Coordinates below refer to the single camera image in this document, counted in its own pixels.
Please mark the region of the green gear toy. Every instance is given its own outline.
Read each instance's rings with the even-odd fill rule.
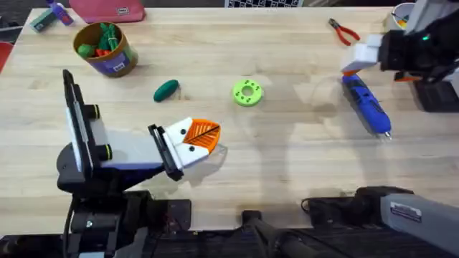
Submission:
[[[244,107],[252,107],[263,97],[263,88],[254,80],[241,80],[232,88],[235,102]]]

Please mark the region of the red plier handles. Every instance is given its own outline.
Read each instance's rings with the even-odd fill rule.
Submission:
[[[328,23],[336,30],[339,40],[341,40],[341,42],[343,42],[346,46],[350,46],[351,42],[344,38],[343,32],[351,35],[356,40],[360,40],[359,35],[355,31],[339,25],[339,23],[334,19],[329,19]]]

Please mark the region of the wooden table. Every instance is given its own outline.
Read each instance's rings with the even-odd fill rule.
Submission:
[[[43,9],[34,9],[30,22]],[[360,186],[410,188],[459,206],[459,115],[429,114],[409,85],[377,67],[361,77],[389,114],[391,141],[370,135],[343,96],[339,62],[346,49],[327,24],[333,17],[365,39],[382,30],[390,8],[149,9],[121,24],[140,55],[120,79],[99,75],[72,50],[75,27],[44,34],[25,27],[0,76],[0,234],[60,233],[70,195],[56,187],[55,161],[70,141],[62,69],[107,128],[148,134],[186,116],[222,126],[208,161],[180,182],[164,174],[143,182],[157,198],[191,199],[193,229],[239,225],[244,209],[276,226],[307,224],[308,196],[352,194]],[[265,88],[255,107],[240,107],[233,85],[252,78]],[[181,90],[153,101],[163,82]]]

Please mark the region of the white robot part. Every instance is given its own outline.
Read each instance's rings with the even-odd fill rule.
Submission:
[[[366,39],[366,43],[358,43],[349,48],[341,60],[341,71],[362,70],[377,64],[382,36],[380,34],[371,34]]]
[[[192,124],[192,118],[185,118],[164,129],[163,137],[179,170],[191,166],[209,155],[206,148],[184,143]]]

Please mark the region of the black cable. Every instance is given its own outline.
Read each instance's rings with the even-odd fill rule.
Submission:
[[[77,204],[76,198],[72,196],[72,201],[69,205],[69,211],[67,212],[67,218],[65,219],[64,233],[62,234],[62,256],[67,258],[67,246],[68,246],[68,236],[70,228],[70,219],[72,218],[73,209]]]
[[[341,254],[341,255],[344,255],[345,257],[348,257],[348,258],[353,258],[350,254],[346,253],[346,252],[343,252],[341,251],[338,247],[335,247],[334,245],[332,244],[329,244],[327,242],[325,242],[324,240],[322,239],[319,239],[318,237],[312,235],[312,234],[309,234],[309,233],[306,233],[305,231],[300,231],[298,229],[291,229],[289,230],[293,235],[299,237],[299,238],[302,238],[303,236],[307,236],[313,240],[315,240],[316,242],[328,247],[329,249],[332,249],[334,250],[335,252]]]
[[[150,256],[150,257],[153,257],[153,255],[155,254],[156,248],[158,247],[159,239],[160,239],[162,236],[163,236],[163,232],[159,233],[159,234],[158,234],[158,237],[156,237],[155,247],[151,250],[151,256]]]

